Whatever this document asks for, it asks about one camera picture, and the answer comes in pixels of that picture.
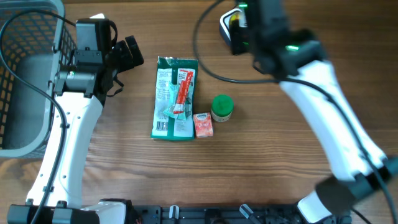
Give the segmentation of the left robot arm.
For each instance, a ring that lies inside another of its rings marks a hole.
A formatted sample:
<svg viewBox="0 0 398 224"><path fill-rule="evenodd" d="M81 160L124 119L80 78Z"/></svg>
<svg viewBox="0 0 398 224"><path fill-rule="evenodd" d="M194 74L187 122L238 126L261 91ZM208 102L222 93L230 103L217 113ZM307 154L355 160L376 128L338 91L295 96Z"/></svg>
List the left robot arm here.
<svg viewBox="0 0 398 224"><path fill-rule="evenodd" d="M24 205L11 205L9 223L136 223L130 200L105 198L84 207L81 186L94 127L120 72L144 61L134 37L118 41L105 18L76 22L77 47L55 75L52 129L39 175Z"/></svg>

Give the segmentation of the green lid jar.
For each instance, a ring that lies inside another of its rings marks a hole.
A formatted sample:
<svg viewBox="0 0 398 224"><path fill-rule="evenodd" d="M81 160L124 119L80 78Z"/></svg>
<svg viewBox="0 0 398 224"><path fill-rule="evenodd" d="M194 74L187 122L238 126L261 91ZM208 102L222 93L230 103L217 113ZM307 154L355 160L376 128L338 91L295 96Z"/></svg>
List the green lid jar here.
<svg viewBox="0 0 398 224"><path fill-rule="evenodd" d="M217 122L225 122L230 119L233 109L234 102L230 96L218 95L211 104L211 117Z"/></svg>

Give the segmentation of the red toothpaste tube box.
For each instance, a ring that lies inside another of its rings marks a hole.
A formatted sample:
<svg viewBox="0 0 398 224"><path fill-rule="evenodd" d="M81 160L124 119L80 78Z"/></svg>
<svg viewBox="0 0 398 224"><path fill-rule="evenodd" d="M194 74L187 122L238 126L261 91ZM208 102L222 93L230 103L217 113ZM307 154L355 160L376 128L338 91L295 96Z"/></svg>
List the red toothpaste tube box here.
<svg viewBox="0 0 398 224"><path fill-rule="evenodd" d="M181 114L185 110L185 101L190 88L191 80L194 76L194 70L179 69L178 82L180 88L178 89L177 98L174 104L173 114Z"/></svg>

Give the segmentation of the yellow oil bottle grey cap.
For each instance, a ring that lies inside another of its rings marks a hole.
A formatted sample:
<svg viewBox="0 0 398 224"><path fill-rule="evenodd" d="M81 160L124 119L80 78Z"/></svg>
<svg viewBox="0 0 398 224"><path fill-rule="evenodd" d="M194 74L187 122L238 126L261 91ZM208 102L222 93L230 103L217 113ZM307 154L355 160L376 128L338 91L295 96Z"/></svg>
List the yellow oil bottle grey cap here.
<svg viewBox="0 0 398 224"><path fill-rule="evenodd" d="M230 30L239 28L240 14L241 14L240 11L236 11L229 18L229 29Z"/></svg>

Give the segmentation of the green glove package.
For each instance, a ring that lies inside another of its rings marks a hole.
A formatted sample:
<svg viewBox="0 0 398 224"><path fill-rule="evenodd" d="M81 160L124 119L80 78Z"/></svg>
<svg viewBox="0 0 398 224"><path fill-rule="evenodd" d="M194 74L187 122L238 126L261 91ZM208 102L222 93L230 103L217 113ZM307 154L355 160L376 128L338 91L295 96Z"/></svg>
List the green glove package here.
<svg viewBox="0 0 398 224"><path fill-rule="evenodd" d="M185 101L178 101L182 82L192 74ZM186 141L195 138L193 99L198 61L187 58L159 57L155 81L155 105L151 138Z"/></svg>

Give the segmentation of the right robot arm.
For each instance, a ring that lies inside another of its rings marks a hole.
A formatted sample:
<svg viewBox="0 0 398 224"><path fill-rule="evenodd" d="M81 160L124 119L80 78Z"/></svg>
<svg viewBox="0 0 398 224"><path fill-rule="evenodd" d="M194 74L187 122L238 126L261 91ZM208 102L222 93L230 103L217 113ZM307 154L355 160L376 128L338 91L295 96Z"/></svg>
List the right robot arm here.
<svg viewBox="0 0 398 224"><path fill-rule="evenodd" d="M371 140L347 102L333 64L308 29L292 30L280 1L240 1L256 69L297 105L326 154L331 177L298 202L309 223L348 211L397 176L397 159Z"/></svg>

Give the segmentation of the red tissue pack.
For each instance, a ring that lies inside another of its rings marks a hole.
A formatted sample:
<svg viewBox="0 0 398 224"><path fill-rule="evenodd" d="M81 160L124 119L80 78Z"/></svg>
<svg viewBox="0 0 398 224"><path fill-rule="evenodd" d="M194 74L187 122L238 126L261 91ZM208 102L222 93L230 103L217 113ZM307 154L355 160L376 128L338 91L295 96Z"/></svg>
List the red tissue pack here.
<svg viewBox="0 0 398 224"><path fill-rule="evenodd" d="M195 134L197 138L213 136L213 126L210 113L198 113L193 115Z"/></svg>

